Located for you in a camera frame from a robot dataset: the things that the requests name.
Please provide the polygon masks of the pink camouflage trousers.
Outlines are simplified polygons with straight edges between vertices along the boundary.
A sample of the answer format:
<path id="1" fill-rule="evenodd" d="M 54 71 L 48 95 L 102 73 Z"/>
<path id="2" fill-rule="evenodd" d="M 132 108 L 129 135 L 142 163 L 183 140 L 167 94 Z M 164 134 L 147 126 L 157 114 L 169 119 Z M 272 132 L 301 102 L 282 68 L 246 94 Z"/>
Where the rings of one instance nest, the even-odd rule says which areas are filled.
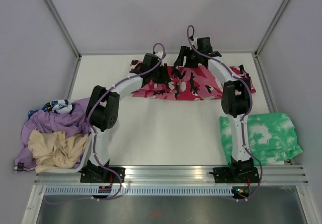
<path id="1" fill-rule="evenodd" d="M 222 84 L 205 66 L 188 68 L 161 65 L 154 76 L 133 97 L 160 100 L 216 100 L 222 98 Z"/>

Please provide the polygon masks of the purple trousers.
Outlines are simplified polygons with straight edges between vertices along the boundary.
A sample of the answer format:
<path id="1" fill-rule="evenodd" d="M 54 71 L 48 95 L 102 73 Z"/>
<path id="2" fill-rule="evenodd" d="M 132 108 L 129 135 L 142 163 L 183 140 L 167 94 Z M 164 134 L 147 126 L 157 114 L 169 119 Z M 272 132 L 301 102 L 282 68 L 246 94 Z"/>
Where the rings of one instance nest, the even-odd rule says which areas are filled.
<path id="1" fill-rule="evenodd" d="M 53 133 L 64 131 L 66 137 L 75 134 L 89 134 L 91 132 L 86 121 L 86 109 L 89 98 L 83 98 L 73 101 L 73 110 L 71 113 L 56 114 L 44 112 L 41 109 L 30 111 L 29 118 L 21 130 L 22 150 L 14 162 L 14 170 L 17 172 L 29 172 L 35 170 L 36 161 L 28 149 L 29 137 L 33 130 L 40 133 Z"/>

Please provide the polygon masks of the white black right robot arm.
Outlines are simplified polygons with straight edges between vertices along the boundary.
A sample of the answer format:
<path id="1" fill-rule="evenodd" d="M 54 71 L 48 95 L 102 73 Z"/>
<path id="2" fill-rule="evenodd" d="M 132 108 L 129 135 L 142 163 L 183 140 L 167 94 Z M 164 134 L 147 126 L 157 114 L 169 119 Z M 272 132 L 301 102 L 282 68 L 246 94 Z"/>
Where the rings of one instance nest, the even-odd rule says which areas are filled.
<path id="1" fill-rule="evenodd" d="M 253 106 L 250 79 L 237 75 L 223 61 L 219 52 L 212 51 L 209 37 L 188 37 L 190 46 L 182 46 L 174 66 L 194 68 L 205 66 L 222 84 L 221 106 L 228 116 L 232 134 L 229 175 L 242 181 L 253 171 L 254 160 L 249 153 L 248 115 Z"/>

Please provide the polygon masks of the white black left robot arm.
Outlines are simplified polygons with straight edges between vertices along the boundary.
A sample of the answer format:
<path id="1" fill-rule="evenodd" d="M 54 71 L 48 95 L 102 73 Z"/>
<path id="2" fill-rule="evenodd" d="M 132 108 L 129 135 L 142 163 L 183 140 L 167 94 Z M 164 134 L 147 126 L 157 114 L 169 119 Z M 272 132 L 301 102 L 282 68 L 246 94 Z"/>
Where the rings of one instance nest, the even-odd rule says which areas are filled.
<path id="1" fill-rule="evenodd" d="M 91 151 L 87 169 L 98 182 L 105 182 L 110 175 L 109 142 L 111 129 L 116 124 L 120 101 L 131 93 L 147 85 L 152 79 L 162 76 L 162 60 L 166 53 L 147 53 L 143 62 L 137 64 L 127 75 L 108 89 L 95 86 L 86 110 L 86 117 L 91 127 Z"/>

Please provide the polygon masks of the green white folded trousers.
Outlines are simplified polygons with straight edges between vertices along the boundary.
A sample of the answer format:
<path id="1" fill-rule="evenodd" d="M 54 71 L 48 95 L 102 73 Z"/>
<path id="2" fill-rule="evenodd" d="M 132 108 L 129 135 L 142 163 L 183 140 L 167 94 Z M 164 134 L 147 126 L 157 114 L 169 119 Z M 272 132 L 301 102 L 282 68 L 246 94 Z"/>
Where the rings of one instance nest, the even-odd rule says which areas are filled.
<path id="1" fill-rule="evenodd" d="M 262 165 L 292 159 L 303 153 L 295 127 L 285 113 L 266 113 L 248 117 L 250 152 Z"/>

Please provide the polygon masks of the blue white patterned garment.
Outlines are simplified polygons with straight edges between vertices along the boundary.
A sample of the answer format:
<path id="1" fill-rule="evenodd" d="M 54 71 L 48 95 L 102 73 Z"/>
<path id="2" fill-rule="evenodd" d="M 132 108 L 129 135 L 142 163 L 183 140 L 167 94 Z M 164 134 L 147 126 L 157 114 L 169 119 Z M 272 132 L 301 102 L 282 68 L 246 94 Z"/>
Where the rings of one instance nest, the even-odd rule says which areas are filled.
<path id="1" fill-rule="evenodd" d="M 44 112 L 52 112 L 56 114 L 71 113 L 73 110 L 73 100 L 62 99 L 54 100 L 46 103 L 41 110 Z"/>

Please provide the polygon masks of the beige garment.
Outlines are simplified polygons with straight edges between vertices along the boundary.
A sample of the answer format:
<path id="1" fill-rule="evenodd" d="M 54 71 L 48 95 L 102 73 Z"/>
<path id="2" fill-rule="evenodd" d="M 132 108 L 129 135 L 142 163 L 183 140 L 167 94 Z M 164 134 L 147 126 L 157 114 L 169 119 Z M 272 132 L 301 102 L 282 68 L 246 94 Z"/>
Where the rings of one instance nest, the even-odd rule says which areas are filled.
<path id="1" fill-rule="evenodd" d="M 79 133 L 66 137 L 64 131 L 40 133 L 33 130 L 29 137 L 28 149 L 36 161 L 36 173 L 72 169 L 84 153 L 88 142 L 88 134 Z"/>

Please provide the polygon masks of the aluminium frame rear rail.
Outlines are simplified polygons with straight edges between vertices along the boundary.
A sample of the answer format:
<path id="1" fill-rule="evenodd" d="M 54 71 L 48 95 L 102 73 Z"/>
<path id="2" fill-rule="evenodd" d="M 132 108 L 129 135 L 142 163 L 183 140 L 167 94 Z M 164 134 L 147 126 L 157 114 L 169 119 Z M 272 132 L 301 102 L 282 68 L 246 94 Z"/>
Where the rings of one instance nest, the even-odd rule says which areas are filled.
<path id="1" fill-rule="evenodd" d="M 220 54 L 233 54 L 233 53 L 255 53 L 254 50 L 235 50 L 235 51 L 229 51 L 229 50 L 219 50 Z M 146 51 L 139 51 L 139 52 L 85 52 L 81 53 L 81 56 L 94 56 L 94 55 L 141 55 L 145 54 Z"/>

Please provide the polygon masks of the aluminium left side rail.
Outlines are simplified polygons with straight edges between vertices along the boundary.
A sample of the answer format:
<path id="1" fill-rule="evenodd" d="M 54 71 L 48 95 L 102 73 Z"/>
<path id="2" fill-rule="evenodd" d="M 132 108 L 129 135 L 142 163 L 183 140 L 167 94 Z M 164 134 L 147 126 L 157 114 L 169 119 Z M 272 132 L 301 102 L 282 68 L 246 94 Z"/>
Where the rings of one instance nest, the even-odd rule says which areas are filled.
<path id="1" fill-rule="evenodd" d="M 68 84 L 67 84 L 67 87 L 66 87 L 65 98 L 70 98 L 70 96 L 71 96 L 72 89 L 73 89 L 73 86 L 74 86 L 75 78 L 77 76 L 77 72 L 78 72 L 78 68 L 79 68 L 81 58 L 82 58 L 81 56 L 79 58 L 77 58 L 75 60 L 75 63 L 73 64 L 72 71 L 71 71 L 71 77 L 70 77 L 70 79 L 68 81 Z"/>

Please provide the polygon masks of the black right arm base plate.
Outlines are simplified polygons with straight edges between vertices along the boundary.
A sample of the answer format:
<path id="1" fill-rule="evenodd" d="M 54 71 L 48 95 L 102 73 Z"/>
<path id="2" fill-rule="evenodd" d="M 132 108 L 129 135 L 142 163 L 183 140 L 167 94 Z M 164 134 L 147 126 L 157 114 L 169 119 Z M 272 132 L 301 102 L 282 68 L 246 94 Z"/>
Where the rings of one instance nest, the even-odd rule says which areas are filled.
<path id="1" fill-rule="evenodd" d="M 213 168 L 213 171 L 210 172 L 213 175 L 215 183 L 226 184 L 226 183 L 240 183 L 247 184 L 250 183 L 259 183 L 260 175 L 258 169 L 253 167 L 250 172 L 237 174 L 233 173 L 230 167 L 216 167 Z"/>

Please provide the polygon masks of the aluminium frame rear right post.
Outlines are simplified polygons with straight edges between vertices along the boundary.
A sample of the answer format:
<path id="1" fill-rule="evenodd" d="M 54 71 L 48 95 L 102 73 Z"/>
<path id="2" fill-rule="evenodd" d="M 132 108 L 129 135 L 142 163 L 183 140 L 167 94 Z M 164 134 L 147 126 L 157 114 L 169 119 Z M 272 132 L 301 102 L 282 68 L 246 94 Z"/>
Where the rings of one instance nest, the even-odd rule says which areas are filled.
<path id="1" fill-rule="evenodd" d="M 277 24 L 281 20 L 282 16 L 287 10 L 288 5 L 290 4 L 292 0 L 282 0 L 280 6 L 278 7 L 268 29 L 266 30 L 264 36 L 262 37 L 257 49 L 254 52 L 255 58 L 258 58 L 260 53 L 263 51 L 267 41 L 269 40 L 270 36 L 272 35 L 274 29 L 276 28 Z"/>

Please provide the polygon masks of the aluminium frame post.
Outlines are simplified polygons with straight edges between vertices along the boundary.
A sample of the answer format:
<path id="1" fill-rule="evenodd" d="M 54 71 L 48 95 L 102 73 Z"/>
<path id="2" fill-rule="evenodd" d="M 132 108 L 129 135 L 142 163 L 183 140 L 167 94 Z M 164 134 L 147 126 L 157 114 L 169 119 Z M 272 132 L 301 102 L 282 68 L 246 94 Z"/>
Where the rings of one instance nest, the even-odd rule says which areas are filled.
<path id="1" fill-rule="evenodd" d="M 272 35 L 274 29 L 276 28 L 277 24 L 281 20 L 282 16 L 287 10 L 288 5 L 290 4 L 292 0 L 282 0 L 280 6 L 278 7 L 268 29 L 266 30 L 264 36 L 262 37 L 257 49 L 254 52 L 255 58 L 258 58 L 260 53 L 263 51 L 267 41 L 269 40 L 270 36 Z"/>
<path id="2" fill-rule="evenodd" d="M 59 30 L 61 31 L 65 41 L 67 42 L 68 46 L 70 47 L 71 51 L 73 52 L 74 56 L 77 60 L 81 58 L 81 54 L 77 49 L 65 23 L 63 22 L 53 0 L 43 0 L 44 4 L 46 5 L 49 13 L 51 14 L 52 18 L 54 19 L 56 25 L 58 26 Z"/>

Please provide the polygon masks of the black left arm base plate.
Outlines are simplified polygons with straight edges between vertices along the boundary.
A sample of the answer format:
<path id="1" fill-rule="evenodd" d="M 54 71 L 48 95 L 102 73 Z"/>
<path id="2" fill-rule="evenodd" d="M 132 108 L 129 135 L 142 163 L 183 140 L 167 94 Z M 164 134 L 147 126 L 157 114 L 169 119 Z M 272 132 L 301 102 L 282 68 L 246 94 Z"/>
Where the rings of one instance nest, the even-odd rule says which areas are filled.
<path id="1" fill-rule="evenodd" d="M 125 168 L 112 167 L 115 173 L 96 166 L 96 169 L 84 167 L 81 170 L 81 183 L 120 183 L 117 174 L 120 176 L 122 182 L 125 178 Z"/>

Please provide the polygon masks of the aluminium frame rear left post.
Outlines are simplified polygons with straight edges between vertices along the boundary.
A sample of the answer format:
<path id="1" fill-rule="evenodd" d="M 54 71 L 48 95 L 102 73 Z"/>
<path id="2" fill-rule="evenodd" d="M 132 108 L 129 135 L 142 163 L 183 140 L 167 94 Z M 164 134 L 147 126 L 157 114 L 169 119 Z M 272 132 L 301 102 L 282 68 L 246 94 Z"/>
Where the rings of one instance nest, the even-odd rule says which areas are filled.
<path id="1" fill-rule="evenodd" d="M 59 30 L 61 31 L 65 41 L 67 42 L 68 46 L 70 47 L 71 51 L 73 52 L 74 56 L 77 60 L 81 58 L 81 54 L 77 49 L 65 23 L 63 22 L 53 0 L 43 0 L 44 4 L 46 5 L 49 13 L 51 14 L 52 18 L 54 19 L 56 25 L 58 26 Z"/>

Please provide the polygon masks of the aluminium front rail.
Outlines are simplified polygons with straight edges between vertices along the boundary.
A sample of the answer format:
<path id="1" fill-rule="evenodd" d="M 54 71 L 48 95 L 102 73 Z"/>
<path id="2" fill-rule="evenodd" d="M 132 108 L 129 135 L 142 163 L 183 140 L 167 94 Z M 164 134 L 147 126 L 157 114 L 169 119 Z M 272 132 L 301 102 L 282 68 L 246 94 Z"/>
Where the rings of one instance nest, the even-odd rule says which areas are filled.
<path id="1" fill-rule="evenodd" d="M 237 186 L 243 183 L 219 183 L 212 165 L 200 166 L 123 166 L 124 184 L 131 186 Z M 36 175 L 35 185 L 81 185 L 81 173 L 44 173 Z M 263 166 L 261 186 L 302 186 L 308 179 L 301 165 Z"/>

